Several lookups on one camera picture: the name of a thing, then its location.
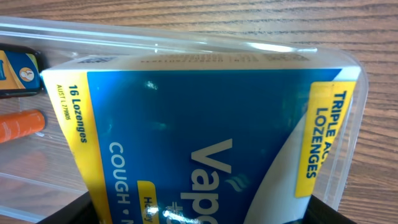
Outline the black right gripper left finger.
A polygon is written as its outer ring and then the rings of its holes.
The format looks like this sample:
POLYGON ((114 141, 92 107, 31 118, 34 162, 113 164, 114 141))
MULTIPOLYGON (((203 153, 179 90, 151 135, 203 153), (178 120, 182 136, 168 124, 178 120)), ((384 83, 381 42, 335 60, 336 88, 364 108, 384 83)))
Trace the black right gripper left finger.
POLYGON ((89 192, 37 224, 100 224, 89 192))

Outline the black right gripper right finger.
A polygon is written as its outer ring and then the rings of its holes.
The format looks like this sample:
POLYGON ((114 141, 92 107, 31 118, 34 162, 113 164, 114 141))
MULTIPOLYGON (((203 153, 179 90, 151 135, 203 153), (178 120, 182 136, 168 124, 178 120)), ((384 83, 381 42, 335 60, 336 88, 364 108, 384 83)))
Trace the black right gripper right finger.
POLYGON ((356 224, 312 195, 306 209, 303 224, 356 224))

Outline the clear plastic container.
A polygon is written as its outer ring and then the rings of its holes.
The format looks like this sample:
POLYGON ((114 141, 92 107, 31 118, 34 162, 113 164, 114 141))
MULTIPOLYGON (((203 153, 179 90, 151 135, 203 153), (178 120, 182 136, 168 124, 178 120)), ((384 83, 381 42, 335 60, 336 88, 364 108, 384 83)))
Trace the clear plastic container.
POLYGON ((302 223, 346 176, 368 93, 340 50, 1 18, 1 214, 47 223, 302 223))

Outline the blue Vicks VapoDrops box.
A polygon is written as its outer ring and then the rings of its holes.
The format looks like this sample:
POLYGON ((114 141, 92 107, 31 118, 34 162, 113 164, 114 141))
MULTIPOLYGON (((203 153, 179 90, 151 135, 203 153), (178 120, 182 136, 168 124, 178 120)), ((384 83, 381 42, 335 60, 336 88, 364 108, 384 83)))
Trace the blue Vicks VapoDrops box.
POLYGON ((302 223, 360 68, 92 56, 41 77, 100 223, 302 223))

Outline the orange tube white cap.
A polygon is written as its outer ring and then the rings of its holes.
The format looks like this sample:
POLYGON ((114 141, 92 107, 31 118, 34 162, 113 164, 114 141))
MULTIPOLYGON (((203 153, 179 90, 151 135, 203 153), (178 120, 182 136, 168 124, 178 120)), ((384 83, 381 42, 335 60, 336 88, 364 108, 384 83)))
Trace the orange tube white cap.
POLYGON ((1 143, 22 138, 45 128, 45 116, 39 110, 24 110, 1 115, 1 143))

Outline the black tube white cap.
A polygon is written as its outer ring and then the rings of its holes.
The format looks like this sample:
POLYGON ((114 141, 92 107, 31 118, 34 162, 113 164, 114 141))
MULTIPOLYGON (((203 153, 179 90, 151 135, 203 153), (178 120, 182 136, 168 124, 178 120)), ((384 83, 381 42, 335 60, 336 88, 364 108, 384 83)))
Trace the black tube white cap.
POLYGON ((43 89, 40 77, 47 62, 32 48, 1 43, 1 99, 34 96, 43 89))

